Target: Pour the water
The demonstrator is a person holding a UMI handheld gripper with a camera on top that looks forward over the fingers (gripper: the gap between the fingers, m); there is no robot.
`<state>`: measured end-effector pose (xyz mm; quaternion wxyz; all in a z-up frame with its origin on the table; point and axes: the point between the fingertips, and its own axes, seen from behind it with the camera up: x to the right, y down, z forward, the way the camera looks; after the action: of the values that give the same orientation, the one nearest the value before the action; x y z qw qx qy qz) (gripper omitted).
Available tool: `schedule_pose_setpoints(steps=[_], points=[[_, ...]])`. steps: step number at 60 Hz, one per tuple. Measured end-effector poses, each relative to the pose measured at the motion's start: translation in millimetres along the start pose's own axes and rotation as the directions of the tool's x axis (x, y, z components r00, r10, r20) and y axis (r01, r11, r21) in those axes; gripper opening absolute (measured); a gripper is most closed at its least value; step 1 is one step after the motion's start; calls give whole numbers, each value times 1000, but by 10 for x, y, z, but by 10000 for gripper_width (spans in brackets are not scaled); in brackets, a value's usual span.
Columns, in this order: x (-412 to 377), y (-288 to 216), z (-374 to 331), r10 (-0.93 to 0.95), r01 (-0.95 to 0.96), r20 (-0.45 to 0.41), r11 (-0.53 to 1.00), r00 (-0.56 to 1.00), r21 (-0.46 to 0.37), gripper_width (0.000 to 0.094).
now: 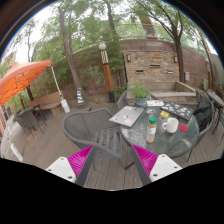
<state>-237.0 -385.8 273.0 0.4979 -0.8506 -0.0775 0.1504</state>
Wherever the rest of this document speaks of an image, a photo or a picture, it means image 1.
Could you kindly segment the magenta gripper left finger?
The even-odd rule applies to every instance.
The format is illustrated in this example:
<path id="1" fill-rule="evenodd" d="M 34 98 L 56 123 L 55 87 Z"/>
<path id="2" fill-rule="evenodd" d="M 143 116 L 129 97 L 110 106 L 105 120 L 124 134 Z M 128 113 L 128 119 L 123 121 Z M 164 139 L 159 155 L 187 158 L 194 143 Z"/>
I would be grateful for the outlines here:
<path id="1" fill-rule="evenodd" d="M 47 171 L 83 187 L 94 157 L 95 148 L 91 145 L 68 158 L 59 157 L 47 168 Z"/>

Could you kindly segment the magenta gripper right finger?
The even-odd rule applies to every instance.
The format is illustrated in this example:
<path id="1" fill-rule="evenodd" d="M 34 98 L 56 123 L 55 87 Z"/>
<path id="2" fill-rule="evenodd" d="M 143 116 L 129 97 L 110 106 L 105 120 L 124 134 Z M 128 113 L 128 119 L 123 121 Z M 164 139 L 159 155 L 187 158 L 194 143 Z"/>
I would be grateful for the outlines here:
<path id="1" fill-rule="evenodd" d="M 131 155 L 143 185 L 181 170 L 181 167 L 166 154 L 156 155 L 137 145 L 131 146 Z"/>

